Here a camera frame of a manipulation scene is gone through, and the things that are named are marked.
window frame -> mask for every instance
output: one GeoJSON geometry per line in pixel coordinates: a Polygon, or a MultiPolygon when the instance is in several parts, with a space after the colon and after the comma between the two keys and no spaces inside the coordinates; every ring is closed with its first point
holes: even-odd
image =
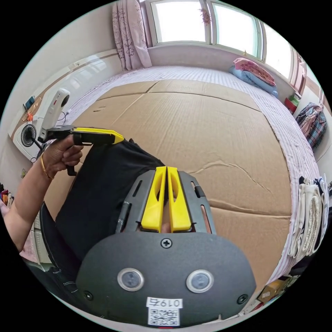
{"type": "Polygon", "coordinates": [[[223,7],[235,10],[237,12],[240,12],[242,14],[245,14],[247,16],[250,16],[255,25],[256,25],[256,32],[257,36],[255,38],[255,42],[257,43],[257,56],[246,54],[246,57],[248,59],[251,59],[255,62],[263,64],[267,69],[271,70],[272,72],[276,73],[280,77],[282,77],[285,81],[287,81],[290,85],[294,85],[294,82],[296,80],[297,75],[297,69],[298,69],[298,53],[297,51],[289,44],[291,49],[291,64],[290,64],[290,72],[288,77],[285,77],[283,74],[278,72],[276,69],[271,67],[266,63],[266,50],[267,50],[267,43],[266,43],[266,32],[264,28],[264,24],[261,20],[254,17],[253,15],[245,12],[244,10],[237,8],[235,6],[232,6],[228,3],[224,3],[222,1],[217,0],[195,0],[198,1],[201,4],[201,7],[203,9],[206,9],[211,17],[211,23],[210,25],[205,25],[205,42],[203,41],[166,41],[166,42],[158,42],[158,36],[161,35],[158,25],[158,15],[156,15],[156,3],[161,2],[174,2],[177,0],[145,0],[146,3],[146,12],[147,12],[147,18],[148,18],[148,25],[151,33],[151,39],[152,39],[152,47],[163,47],[163,46],[176,46],[176,45],[193,45],[193,46],[205,46],[208,48],[216,48],[223,51],[231,52],[234,54],[238,54],[239,56],[243,56],[244,52],[232,47],[228,47],[225,45],[217,44],[217,21],[216,21],[216,15],[215,11],[213,9],[213,4],[221,5],[223,7]]]}

striped bed sheet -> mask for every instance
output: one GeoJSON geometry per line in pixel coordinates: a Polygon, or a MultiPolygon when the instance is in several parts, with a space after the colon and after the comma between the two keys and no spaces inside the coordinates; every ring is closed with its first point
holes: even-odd
{"type": "Polygon", "coordinates": [[[288,273],[291,267],[295,264],[295,260],[288,257],[287,253],[291,245],[291,235],[297,212],[298,179],[301,176],[310,179],[318,178],[319,170],[312,149],[302,134],[302,131],[297,125],[294,117],[274,96],[260,90],[259,88],[244,83],[237,77],[226,72],[182,66],[151,67],[147,69],[122,72],[118,75],[112,76],[105,82],[91,89],[71,106],[70,113],[66,119],[66,124],[71,124],[99,97],[115,86],[135,82],[169,79],[216,83],[246,92],[254,99],[273,128],[286,157],[290,173],[292,192],[292,215],[289,226],[289,234],[282,251],[280,261],[268,283],[278,279],[280,276],[288,273]]]}

qr code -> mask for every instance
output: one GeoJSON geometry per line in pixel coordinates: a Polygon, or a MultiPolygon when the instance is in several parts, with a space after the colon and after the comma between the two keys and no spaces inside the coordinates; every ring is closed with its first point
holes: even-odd
{"type": "Polygon", "coordinates": [[[179,326],[179,309],[149,308],[148,324],[154,326],[179,326]]]}

plaid shirt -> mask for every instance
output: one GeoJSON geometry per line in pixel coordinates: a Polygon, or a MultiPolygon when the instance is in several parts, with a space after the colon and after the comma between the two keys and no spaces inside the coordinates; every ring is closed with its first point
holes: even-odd
{"type": "Polygon", "coordinates": [[[301,126],[306,117],[310,116],[314,111],[317,111],[317,115],[311,125],[311,129],[307,137],[312,150],[315,150],[318,147],[326,132],[326,118],[323,110],[320,106],[309,103],[296,117],[296,122],[299,126],[301,126]]]}

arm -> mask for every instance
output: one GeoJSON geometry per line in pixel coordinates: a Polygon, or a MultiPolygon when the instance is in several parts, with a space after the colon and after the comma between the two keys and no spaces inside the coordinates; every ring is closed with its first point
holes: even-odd
{"type": "Polygon", "coordinates": [[[51,144],[43,154],[46,172],[39,158],[20,183],[14,202],[3,218],[7,231],[20,252],[51,184],[50,178],[66,169],[66,165],[77,165],[82,156],[82,148],[73,146],[72,136],[51,144]]]}

